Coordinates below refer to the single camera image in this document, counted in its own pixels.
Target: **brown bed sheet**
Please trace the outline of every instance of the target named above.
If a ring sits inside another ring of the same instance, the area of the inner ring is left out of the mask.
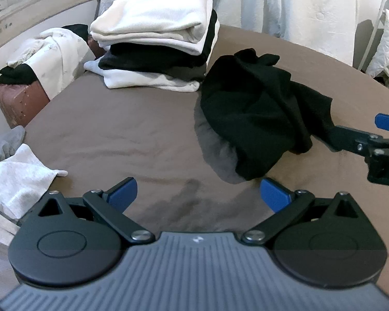
[[[293,80],[332,97],[335,124],[389,137],[374,125],[377,113],[389,114],[389,90],[333,58],[222,26],[211,64],[248,47],[258,55],[280,55],[277,66],[290,71]],[[242,231],[272,214],[260,198],[259,180],[246,182],[234,172],[234,151],[208,126],[199,93],[110,90],[88,72],[55,97],[26,132],[25,142],[46,166],[68,171],[51,186],[65,196],[135,177],[138,198],[126,214],[153,232]],[[367,181],[362,157],[332,153],[313,142],[306,154],[285,153],[268,175],[319,197],[350,192],[389,252],[389,187]],[[379,285],[389,293],[389,259]]]

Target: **folded clothes stack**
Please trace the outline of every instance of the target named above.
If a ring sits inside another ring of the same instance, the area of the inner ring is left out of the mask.
[[[84,68],[110,88],[148,86],[191,92],[199,88],[217,41],[213,0],[116,0],[91,24],[108,52]]]

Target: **hanging clothes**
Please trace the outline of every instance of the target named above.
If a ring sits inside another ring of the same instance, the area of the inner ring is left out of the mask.
[[[353,64],[359,0],[214,0],[221,24],[270,34]]]

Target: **patterned white cloth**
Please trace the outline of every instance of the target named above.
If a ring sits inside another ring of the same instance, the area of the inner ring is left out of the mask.
[[[94,60],[88,44],[68,29],[52,28],[22,43],[7,65],[29,65],[49,99],[83,74],[84,63]]]

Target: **black folded shirt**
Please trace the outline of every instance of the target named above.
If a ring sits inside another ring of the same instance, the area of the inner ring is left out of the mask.
[[[307,152],[310,135],[329,142],[332,99],[274,67],[279,56],[254,49],[221,56],[202,84],[200,106],[210,126],[235,146],[236,172],[264,176],[284,152]]]
[[[201,67],[212,50],[215,37],[217,14],[212,10],[203,51],[200,55],[190,55],[164,45],[117,43],[111,45],[108,53],[101,58],[98,66],[102,70],[120,69],[140,72],[167,74],[174,67]]]
[[[4,67],[3,69],[0,70],[0,73],[1,73],[0,84],[30,85],[33,82],[38,80],[32,68],[27,64],[21,64],[15,68]]]

